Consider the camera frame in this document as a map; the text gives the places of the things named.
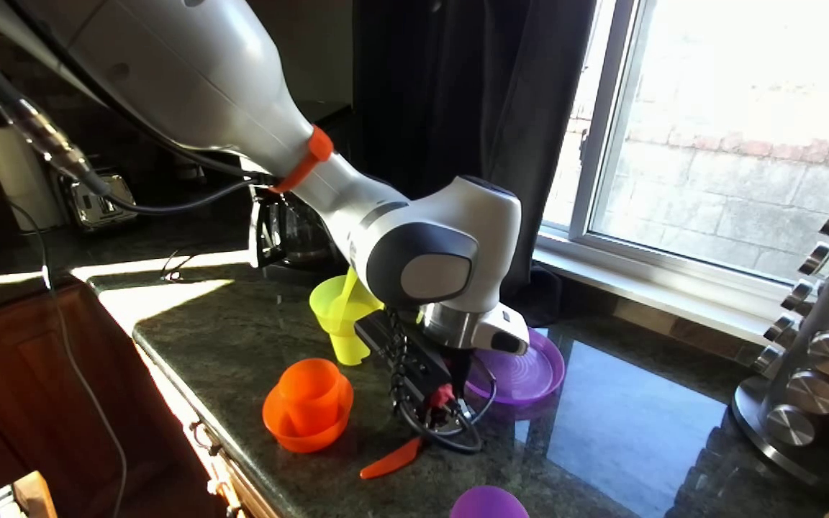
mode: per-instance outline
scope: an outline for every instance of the yellow cup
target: yellow cup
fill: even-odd
[[[341,364],[360,364],[370,357],[370,344],[354,334],[354,322],[383,307],[383,302],[360,285],[354,268],[319,282],[309,295],[309,307],[331,337]]]

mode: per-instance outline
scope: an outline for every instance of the kitchen counter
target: kitchen counter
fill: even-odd
[[[193,268],[184,282],[86,274],[108,311],[196,405],[255,487],[282,515],[446,515],[476,482],[517,491],[530,515],[823,515],[817,499],[731,426],[734,363],[612,315],[548,328],[567,379],[534,420],[491,415],[486,448],[429,446],[409,469],[358,469],[413,432],[391,416],[390,371],[344,369],[358,390],[350,432],[319,453],[291,453],[259,423],[259,402],[302,357],[331,357],[305,295],[312,276],[246,263]]]

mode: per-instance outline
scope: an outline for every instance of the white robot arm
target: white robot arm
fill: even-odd
[[[527,347],[522,312],[499,302],[518,239],[518,197],[455,177],[409,202],[360,176],[291,101],[276,46],[246,0],[9,4],[0,0],[6,35],[34,55],[49,48],[57,65],[70,61],[96,79],[96,95],[112,97],[158,134],[268,166],[282,190],[324,216],[364,285],[390,307],[424,305],[424,324],[443,344]]]

